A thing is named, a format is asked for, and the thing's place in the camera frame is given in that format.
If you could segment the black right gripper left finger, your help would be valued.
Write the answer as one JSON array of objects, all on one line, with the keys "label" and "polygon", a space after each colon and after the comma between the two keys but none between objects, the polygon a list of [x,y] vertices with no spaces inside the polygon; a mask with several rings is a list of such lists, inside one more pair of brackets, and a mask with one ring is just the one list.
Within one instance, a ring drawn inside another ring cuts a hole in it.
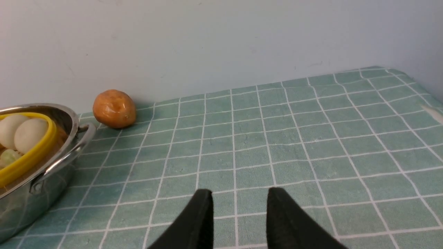
[{"label": "black right gripper left finger", "polygon": [[212,192],[198,189],[174,222],[149,249],[212,249],[214,204]]}]

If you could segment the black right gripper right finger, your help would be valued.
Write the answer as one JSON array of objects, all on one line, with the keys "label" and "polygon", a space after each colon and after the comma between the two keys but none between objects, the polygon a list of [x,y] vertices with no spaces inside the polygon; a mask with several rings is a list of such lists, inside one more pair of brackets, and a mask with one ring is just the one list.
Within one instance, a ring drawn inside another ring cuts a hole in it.
[{"label": "black right gripper right finger", "polygon": [[269,249],[345,249],[309,216],[281,187],[267,197],[267,246]]}]

